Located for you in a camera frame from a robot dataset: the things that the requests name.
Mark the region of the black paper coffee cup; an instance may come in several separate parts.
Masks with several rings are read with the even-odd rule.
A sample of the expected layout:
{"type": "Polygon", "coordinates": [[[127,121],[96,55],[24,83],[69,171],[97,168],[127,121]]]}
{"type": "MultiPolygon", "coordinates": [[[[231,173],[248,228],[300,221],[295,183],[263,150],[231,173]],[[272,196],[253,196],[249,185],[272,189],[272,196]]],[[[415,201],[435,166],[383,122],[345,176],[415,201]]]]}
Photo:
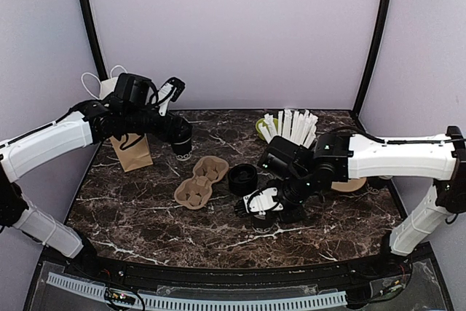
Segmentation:
{"type": "Polygon", "coordinates": [[[175,158],[178,161],[184,162],[191,158],[191,139],[185,140],[183,142],[171,143],[171,148],[175,154],[175,158]]]}

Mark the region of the stack of black lids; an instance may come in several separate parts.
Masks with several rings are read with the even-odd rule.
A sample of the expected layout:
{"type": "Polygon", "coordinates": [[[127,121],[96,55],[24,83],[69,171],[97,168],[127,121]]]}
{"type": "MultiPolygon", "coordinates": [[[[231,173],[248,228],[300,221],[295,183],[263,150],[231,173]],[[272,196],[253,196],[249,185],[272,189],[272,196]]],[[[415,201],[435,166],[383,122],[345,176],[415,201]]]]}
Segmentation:
{"type": "Polygon", "coordinates": [[[227,173],[229,190],[238,197],[244,197],[257,189],[258,173],[252,164],[239,164],[227,173]]]}

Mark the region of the brown pulp cup carrier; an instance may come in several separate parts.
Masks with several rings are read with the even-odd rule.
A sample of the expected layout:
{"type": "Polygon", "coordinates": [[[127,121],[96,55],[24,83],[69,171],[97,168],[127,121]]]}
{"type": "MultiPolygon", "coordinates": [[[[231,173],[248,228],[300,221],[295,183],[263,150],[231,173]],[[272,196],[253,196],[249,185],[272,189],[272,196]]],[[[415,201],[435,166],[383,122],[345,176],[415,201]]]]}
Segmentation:
{"type": "Polygon", "coordinates": [[[199,210],[207,204],[213,185],[229,171],[229,163],[215,156],[202,157],[193,167],[193,176],[184,180],[174,192],[174,200],[189,210],[199,210]]]}

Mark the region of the single black lid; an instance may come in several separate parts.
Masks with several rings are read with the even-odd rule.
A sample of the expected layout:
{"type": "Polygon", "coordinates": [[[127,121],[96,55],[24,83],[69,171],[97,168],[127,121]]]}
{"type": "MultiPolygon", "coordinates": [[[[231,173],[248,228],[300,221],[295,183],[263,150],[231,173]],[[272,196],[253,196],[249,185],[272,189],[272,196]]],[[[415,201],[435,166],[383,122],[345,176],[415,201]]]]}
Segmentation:
{"type": "Polygon", "coordinates": [[[182,121],[173,126],[170,132],[169,142],[173,144],[186,143],[192,137],[192,125],[182,121]]]}

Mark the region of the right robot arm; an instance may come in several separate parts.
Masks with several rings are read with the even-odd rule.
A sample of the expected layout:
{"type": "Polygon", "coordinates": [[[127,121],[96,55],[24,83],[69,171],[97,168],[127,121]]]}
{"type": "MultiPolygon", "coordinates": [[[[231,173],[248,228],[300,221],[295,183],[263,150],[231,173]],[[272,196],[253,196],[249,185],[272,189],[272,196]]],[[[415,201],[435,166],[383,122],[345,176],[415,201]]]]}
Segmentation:
{"type": "Polygon", "coordinates": [[[353,127],[322,134],[311,148],[275,136],[258,162],[278,177],[277,184],[245,201],[253,215],[294,210],[334,182],[370,177],[431,178],[427,194],[389,237],[371,270],[387,277],[400,256],[453,214],[465,212],[465,138],[457,126],[444,134],[418,138],[378,138],[353,127]]]}

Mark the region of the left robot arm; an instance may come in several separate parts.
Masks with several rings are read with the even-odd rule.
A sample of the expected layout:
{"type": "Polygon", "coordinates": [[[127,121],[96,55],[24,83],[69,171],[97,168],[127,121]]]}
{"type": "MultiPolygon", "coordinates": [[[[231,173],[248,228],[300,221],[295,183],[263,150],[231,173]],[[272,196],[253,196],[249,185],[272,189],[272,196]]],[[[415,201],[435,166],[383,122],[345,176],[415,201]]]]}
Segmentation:
{"type": "Polygon", "coordinates": [[[58,119],[2,141],[1,226],[20,230],[62,256],[74,259],[75,268],[87,279],[98,278],[103,264],[86,251],[91,244],[34,205],[17,183],[26,174],[65,154],[110,138],[123,140],[125,148],[129,148],[131,134],[139,138],[151,134],[170,144],[178,160],[188,160],[192,126],[168,108],[185,87],[177,77],[156,87],[150,78],[121,73],[114,89],[105,97],[82,101],[58,119]]]}

